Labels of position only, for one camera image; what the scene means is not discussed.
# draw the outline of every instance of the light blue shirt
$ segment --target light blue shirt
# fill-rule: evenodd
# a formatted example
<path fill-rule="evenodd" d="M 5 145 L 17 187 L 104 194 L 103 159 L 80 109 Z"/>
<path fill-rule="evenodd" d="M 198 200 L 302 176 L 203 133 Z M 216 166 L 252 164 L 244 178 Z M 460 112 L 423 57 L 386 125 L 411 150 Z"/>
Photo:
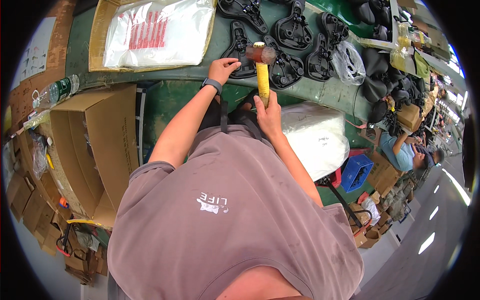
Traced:
<path fill-rule="evenodd" d="M 380 147 L 385 152 L 390 163 L 400 171 L 410 171 L 413 169 L 413 157 L 415 153 L 409 144 L 402 143 L 400 152 L 393 153 L 393 145 L 396 137 L 391 137 L 388 132 L 383 132 L 380 137 Z"/>

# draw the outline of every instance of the paper sheet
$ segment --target paper sheet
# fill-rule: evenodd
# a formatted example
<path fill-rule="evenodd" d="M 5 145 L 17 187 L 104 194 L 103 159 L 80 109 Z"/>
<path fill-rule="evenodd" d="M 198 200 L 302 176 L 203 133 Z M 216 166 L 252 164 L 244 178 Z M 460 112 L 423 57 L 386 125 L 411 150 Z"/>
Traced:
<path fill-rule="evenodd" d="M 20 60 L 10 90 L 20 85 L 21 81 L 45 71 L 47 67 L 48 47 L 50 45 L 50 37 L 55 20 L 56 17 L 45 18 L 36 29 L 22 54 L 22 59 Z"/>

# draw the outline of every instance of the yellow taped handle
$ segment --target yellow taped handle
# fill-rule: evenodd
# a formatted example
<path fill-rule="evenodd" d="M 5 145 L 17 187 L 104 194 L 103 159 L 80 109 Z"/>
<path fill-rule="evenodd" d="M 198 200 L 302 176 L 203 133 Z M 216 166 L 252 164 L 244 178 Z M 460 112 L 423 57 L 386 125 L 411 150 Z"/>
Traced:
<path fill-rule="evenodd" d="M 257 81 L 258 96 L 264 103 L 265 108 L 268 107 L 268 97 L 270 96 L 270 85 L 268 84 L 268 65 L 257 63 Z"/>

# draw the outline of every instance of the mallet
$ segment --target mallet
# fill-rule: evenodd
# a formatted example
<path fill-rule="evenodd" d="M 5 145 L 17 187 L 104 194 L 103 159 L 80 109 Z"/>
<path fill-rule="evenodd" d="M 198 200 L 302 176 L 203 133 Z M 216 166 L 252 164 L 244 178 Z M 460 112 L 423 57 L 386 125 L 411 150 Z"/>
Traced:
<path fill-rule="evenodd" d="M 264 42 L 255 42 L 253 45 L 247 46 L 245 55 L 256 64 L 258 96 L 260 96 L 265 108 L 267 108 L 268 97 L 270 96 L 268 65 L 275 61 L 275 50 L 271 47 L 266 47 Z"/>

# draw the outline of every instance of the plastic bottle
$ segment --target plastic bottle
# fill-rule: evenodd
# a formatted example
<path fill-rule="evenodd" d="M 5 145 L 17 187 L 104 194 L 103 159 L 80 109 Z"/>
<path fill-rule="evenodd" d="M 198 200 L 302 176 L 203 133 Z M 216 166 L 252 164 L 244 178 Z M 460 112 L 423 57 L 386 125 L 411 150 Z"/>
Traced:
<path fill-rule="evenodd" d="M 71 94 L 78 91 L 80 80 L 77 75 L 68 76 L 46 86 L 40 93 L 32 93 L 33 108 L 50 108 Z"/>

